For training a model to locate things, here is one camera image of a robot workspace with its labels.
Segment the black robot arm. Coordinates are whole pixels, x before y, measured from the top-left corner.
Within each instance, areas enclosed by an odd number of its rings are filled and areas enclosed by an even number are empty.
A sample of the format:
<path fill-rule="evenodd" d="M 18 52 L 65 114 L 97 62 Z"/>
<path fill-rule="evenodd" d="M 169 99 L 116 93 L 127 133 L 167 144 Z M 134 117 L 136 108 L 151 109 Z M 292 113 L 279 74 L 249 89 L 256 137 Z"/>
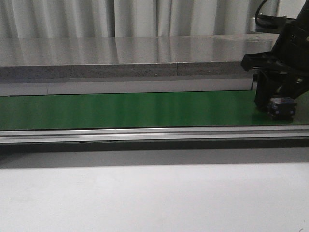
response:
<path fill-rule="evenodd" d="M 278 38 L 271 51 L 245 54 L 241 62 L 245 71 L 257 70 L 254 103 L 260 111 L 268 109 L 271 98 L 296 99 L 309 89 L 309 2 L 296 19 L 260 15 L 265 3 L 255 12 L 257 30 Z"/>

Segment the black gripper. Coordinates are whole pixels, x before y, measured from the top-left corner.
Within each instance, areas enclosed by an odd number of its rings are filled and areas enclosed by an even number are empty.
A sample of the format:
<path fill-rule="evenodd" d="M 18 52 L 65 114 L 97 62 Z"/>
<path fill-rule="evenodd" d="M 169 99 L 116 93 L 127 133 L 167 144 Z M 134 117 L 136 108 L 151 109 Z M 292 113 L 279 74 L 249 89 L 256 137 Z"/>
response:
<path fill-rule="evenodd" d="M 244 55 L 243 69 L 259 70 L 254 98 L 259 111 L 267 112 L 273 97 L 296 99 L 309 90 L 308 36 L 309 22 L 295 20 L 285 25 L 271 51 Z"/>

